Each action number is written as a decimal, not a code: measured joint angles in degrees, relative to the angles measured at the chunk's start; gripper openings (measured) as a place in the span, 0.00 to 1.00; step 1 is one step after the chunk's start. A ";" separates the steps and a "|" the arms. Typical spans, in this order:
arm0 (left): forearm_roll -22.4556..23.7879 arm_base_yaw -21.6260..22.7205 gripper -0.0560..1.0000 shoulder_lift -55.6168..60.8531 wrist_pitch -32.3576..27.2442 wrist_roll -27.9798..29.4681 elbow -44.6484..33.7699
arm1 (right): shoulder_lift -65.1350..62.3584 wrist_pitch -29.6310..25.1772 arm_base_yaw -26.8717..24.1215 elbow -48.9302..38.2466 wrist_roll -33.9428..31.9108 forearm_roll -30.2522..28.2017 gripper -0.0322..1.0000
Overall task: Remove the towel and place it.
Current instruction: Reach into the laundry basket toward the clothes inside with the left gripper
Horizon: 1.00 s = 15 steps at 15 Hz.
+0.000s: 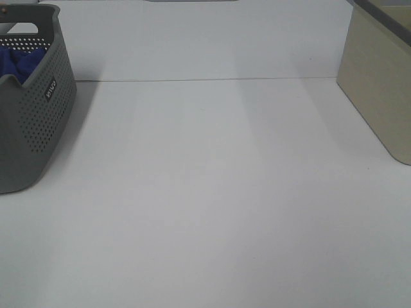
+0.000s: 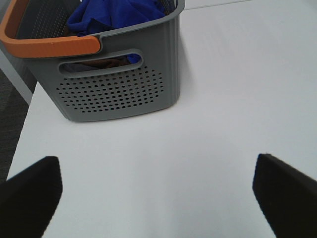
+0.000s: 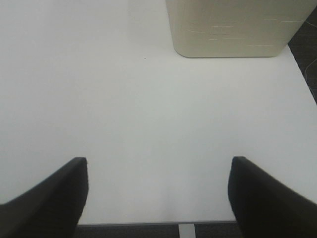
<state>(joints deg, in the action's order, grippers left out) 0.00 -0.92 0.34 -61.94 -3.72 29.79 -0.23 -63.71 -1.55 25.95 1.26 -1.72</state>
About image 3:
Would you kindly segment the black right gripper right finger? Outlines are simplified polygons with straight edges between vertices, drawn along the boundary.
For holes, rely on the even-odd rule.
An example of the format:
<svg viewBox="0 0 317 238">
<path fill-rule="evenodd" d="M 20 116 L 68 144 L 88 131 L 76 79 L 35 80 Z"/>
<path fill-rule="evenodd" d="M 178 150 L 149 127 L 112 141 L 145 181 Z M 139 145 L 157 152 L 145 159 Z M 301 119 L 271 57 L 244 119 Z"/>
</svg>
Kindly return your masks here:
<svg viewBox="0 0 317 238">
<path fill-rule="evenodd" d="M 315 238 L 317 205 L 245 157 L 234 157 L 228 198 L 244 238 Z"/>
</svg>

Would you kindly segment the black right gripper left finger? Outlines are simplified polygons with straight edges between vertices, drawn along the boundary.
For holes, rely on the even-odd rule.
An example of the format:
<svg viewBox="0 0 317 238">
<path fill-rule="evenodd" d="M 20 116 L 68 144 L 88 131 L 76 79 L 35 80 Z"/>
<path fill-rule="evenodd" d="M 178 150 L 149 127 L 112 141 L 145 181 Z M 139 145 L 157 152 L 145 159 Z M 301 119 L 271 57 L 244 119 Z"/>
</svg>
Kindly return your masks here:
<svg viewBox="0 0 317 238">
<path fill-rule="evenodd" d="M 86 158 L 74 158 L 30 190 L 1 204 L 2 238 L 71 238 L 89 191 Z"/>
</svg>

